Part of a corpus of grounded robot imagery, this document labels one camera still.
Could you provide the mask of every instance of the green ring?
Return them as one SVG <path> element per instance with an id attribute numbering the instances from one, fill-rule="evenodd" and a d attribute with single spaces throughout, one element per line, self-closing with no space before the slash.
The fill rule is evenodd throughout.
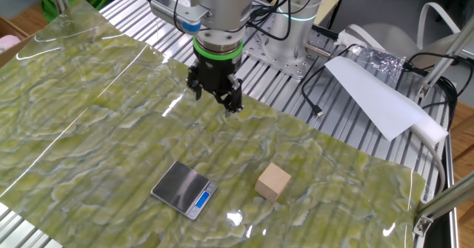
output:
<path id="1" fill-rule="evenodd" d="M 244 42 L 242 41 L 240 43 L 240 47 L 237 48 L 237 50 L 231 52 L 230 54 L 227 55 L 214 55 L 212 53 L 209 53 L 202 49 L 202 47 L 199 46 L 198 41 L 196 40 L 196 37 L 193 37 L 193 46 L 194 49 L 203 57 L 206 57 L 208 59 L 216 60 L 216 61 L 224 61 L 224 60 L 229 60 L 232 58 L 236 58 L 237 56 L 240 56 L 242 53 L 242 50 L 244 49 Z"/>

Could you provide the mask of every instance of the wooden block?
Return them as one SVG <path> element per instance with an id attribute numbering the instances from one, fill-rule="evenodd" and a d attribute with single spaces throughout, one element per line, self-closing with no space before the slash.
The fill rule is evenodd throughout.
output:
<path id="1" fill-rule="evenodd" d="M 257 184 L 255 185 L 255 190 L 268 201 L 275 203 L 276 199 L 288 185 L 290 178 L 290 174 L 283 171 L 274 163 L 270 163 L 270 165 L 258 178 Z"/>

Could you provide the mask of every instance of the digital scale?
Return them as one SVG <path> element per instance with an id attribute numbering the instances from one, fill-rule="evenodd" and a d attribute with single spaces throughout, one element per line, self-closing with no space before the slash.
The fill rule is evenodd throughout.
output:
<path id="1" fill-rule="evenodd" d="M 217 184 L 176 161 L 155 185 L 151 194 L 194 220 L 216 189 Z"/>

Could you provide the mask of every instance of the blue light ring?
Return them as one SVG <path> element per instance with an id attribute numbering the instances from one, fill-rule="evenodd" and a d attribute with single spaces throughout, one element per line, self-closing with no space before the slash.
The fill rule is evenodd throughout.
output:
<path id="1" fill-rule="evenodd" d="M 298 18 L 294 18 L 294 17 L 291 17 L 291 19 L 294 20 L 294 21 L 309 21 L 309 20 L 313 20 L 315 17 L 316 17 L 316 15 L 314 15 L 314 16 L 311 17 L 311 18 L 307 18 L 307 19 L 298 19 Z"/>

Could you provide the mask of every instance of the pink object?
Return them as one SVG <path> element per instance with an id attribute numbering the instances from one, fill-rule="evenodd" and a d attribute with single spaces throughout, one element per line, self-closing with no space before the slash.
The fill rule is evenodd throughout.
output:
<path id="1" fill-rule="evenodd" d="M 18 44 L 21 40 L 16 36 L 4 36 L 0 38 L 0 53 Z"/>

